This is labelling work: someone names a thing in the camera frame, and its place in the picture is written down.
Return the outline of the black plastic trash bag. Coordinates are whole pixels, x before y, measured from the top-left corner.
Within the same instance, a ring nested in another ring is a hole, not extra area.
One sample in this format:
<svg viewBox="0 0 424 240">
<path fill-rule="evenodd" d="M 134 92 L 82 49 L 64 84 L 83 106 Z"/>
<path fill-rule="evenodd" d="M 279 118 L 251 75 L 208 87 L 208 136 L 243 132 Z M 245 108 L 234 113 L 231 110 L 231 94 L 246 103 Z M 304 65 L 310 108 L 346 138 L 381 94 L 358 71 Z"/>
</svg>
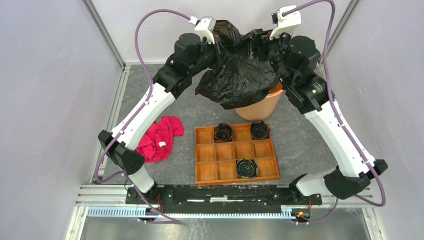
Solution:
<svg viewBox="0 0 424 240">
<path fill-rule="evenodd" d="M 240 34 L 228 20 L 217 20 L 213 29 L 230 60 L 220 69 L 207 70 L 195 94 L 226 110 L 243 108 L 263 100 L 279 80 L 267 61 L 249 58 L 249 34 Z"/>
</svg>

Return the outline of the orange plastic trash bin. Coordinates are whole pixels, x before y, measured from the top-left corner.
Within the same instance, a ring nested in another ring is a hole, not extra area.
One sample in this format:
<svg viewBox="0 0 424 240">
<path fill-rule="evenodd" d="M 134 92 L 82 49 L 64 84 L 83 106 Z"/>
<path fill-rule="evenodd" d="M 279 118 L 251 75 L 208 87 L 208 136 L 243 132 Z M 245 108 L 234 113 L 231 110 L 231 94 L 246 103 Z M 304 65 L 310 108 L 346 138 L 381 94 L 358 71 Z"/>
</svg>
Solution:
<svg viewBox="0 0 424 240">
<path fill-rule="evenodd" d="M 235 108 L 235 112 L 243 119 L 248 121 L 262 121 L 268 118 L 277 106 L 283 94 L 283 86 L 278 83 L 274 88 L 270 89 L 268 95 L 261 101 L 252 105 Z"/>
</svg>

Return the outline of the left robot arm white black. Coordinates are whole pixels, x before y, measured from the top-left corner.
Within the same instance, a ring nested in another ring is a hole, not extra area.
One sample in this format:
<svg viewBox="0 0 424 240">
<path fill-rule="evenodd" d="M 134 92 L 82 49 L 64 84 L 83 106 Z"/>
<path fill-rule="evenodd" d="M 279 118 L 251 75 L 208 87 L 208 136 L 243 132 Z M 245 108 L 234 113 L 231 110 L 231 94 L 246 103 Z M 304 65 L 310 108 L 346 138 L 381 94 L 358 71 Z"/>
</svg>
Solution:
<svg viewBox="0 0 424 240">
<path fill-rule="evenodd" d="M 145 158 L 136 148 L 154 120 L 191 84 L 192 78 L 207 68 L 220 69 L 228 60 L 217 36 L 207 39 L 195 33 L 184 33 L 174 44 L 174 52 L 164 66 L 149 80 L 147 92 L 130 113 L 112 130 L 102 130 L 98 140 L 100 157 L 109 157 L 138 189 L 145 204 L 157 198 L 155 181 L 144 167 Z"/>
</svg>

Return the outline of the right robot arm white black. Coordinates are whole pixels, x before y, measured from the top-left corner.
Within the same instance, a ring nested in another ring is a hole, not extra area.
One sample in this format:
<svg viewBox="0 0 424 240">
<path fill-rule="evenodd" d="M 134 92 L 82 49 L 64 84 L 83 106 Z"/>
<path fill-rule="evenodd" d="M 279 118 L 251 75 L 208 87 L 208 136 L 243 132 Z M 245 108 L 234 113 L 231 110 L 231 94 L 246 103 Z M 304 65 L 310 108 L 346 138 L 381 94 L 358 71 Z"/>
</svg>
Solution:
<svg viewBox="0 0 424 240">
<path fill-rule="evenodd" d="M 284 32 L 273 38 L 269 30 L 248 35 L 250 58 L 267 61 L 289 102 L 318 130 L 337 165 L 320 174 L 303 174 L 291 182 L 289 199 L 302 204 L 313 194 L 330 193 L 345 200 L 358 197 L 388 168 L 375 159 L 352 133 L 326 80 L 315 73 L 321 58 L 314 40 Z"/>
</svg>

